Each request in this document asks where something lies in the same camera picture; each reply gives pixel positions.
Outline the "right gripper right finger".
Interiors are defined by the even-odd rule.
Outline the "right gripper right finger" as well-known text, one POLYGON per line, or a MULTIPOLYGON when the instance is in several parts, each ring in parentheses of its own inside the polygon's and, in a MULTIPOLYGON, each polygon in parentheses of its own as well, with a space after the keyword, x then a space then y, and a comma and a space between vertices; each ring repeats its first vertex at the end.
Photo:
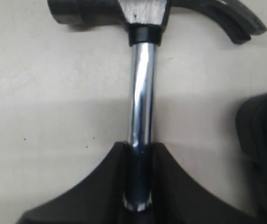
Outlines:
POLYGON ((162 143, 152 143, 152 202, 156 224, 262 224, 223 202, 181 168, 162 143))

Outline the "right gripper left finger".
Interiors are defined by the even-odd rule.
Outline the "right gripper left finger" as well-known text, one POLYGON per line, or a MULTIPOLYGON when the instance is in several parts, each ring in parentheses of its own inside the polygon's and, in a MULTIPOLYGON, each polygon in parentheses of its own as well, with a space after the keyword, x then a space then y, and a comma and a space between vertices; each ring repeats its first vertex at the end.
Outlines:
POLYGON ((26 211, 19 224, 116 224, 122 206, 128 145, 114 143, 79 184, 26 211))

